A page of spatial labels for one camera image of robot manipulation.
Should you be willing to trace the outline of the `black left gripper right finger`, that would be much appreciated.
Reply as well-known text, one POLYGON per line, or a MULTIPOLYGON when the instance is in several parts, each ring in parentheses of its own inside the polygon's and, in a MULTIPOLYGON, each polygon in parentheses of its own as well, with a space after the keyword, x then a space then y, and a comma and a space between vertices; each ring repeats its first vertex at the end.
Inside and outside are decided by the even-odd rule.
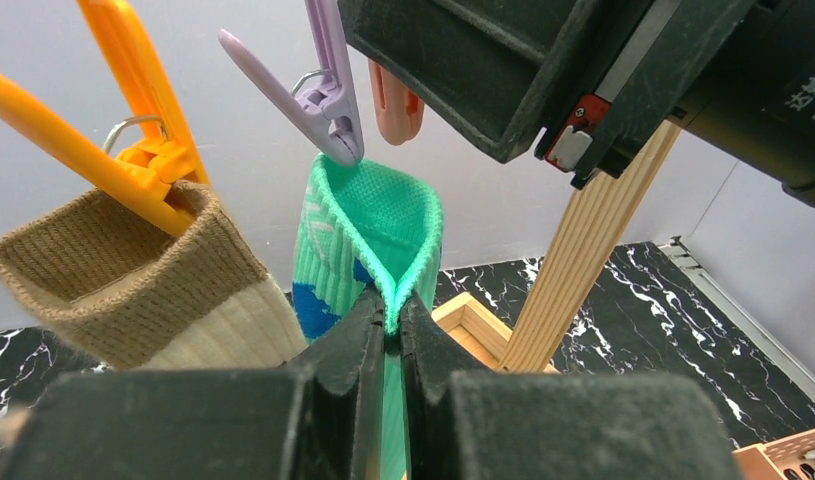
POLYGON ((399 314, 411 479, 737 479, 717 411, 692 380, 496 373, 417 295, 399 314))

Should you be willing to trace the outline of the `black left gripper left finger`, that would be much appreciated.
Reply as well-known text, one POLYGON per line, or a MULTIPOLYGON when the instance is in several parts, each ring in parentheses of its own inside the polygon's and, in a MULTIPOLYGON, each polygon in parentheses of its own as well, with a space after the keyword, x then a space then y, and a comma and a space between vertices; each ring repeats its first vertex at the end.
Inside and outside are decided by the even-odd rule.
POLYGON ((377 479, 383 301, 366 288, 270 369, 65 376, 9 440, 5 479, 377 479))

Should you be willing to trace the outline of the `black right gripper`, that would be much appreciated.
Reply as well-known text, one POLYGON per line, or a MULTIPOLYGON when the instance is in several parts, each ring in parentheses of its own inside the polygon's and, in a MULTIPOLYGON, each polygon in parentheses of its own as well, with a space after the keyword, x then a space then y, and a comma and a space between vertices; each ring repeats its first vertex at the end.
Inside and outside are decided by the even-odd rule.
POLYGON ((669 122, 815 208, 815 1, 341 1, 348 43, 499 163, 576 189, 669 122))

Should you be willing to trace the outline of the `coral clothespin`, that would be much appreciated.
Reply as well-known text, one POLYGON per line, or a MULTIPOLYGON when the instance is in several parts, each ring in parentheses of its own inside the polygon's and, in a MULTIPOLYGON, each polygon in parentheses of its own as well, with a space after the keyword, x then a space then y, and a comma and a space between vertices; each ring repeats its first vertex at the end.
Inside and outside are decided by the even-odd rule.
POLYGON ((390 145, 414 139, 424 117, 425 103, 393 74, 368 61, 378 130, 390 145))

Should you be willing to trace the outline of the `mint green patterned sock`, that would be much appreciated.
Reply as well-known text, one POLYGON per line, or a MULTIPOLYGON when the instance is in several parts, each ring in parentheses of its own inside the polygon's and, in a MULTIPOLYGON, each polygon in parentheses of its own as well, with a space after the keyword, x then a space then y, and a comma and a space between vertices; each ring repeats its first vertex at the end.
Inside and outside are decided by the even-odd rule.
POLYGON ((428 184, 363 160, 311 165, 292 301, 307 348, 297 478, 399 479, 409 470, 400 318, 435 298, 443 208, 428 184))

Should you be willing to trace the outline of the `wooden drying rack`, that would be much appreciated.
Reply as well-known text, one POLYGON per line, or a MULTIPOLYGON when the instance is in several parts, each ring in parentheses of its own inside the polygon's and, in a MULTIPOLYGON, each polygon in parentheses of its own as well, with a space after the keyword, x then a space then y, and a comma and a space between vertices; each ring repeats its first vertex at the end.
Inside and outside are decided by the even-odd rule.
POLYGON ((514 328, 468 292, 436 308, 434 322, 493 370, 554 372, 555 351, 679 132, 663 122, 620 178, 600 174, 572 194, 514 328))

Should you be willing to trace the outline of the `lilac clothespin right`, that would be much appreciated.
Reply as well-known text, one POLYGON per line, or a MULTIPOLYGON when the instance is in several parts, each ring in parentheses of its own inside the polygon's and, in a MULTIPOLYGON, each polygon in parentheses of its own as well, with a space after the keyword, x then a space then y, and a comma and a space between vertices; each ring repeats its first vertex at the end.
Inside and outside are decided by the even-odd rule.
POLYGON ((305 3, 319 68, 291 90, 243 43, 222 29, 218 40, 257 89, 319 150, 339 165, 364 158, 364 141, 342 19, 335 1, 305 3))

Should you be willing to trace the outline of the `beige brown sock right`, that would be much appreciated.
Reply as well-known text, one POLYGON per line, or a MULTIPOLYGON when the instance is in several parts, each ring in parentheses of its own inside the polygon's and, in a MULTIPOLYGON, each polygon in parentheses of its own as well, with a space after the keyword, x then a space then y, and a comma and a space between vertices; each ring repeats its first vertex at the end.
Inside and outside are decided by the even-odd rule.
POLYGON ((296 314, 208 187, 172 191, 180 236, 92 190, 0 237, 0 281, 41 325, 117 370, 270 368, 307 345, 296 314))

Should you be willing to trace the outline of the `peach plastic desk organizer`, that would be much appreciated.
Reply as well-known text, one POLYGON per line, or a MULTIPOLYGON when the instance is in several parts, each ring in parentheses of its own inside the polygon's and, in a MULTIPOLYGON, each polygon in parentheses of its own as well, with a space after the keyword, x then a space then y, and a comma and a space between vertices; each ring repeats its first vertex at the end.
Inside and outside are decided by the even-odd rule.
POLYGON ((744 479, 815 479, 815 428, 732 452, 744 479))

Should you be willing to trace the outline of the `grey metal rail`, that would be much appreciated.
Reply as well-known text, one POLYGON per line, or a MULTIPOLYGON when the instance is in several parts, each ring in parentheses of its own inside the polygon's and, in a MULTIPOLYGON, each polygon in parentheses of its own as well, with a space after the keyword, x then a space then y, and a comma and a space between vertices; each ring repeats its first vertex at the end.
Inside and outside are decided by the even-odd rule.
POLYGON ((658 248, 766 357, 782 370, 814 403, 815 375, 743 308, 675 239, 658 248))

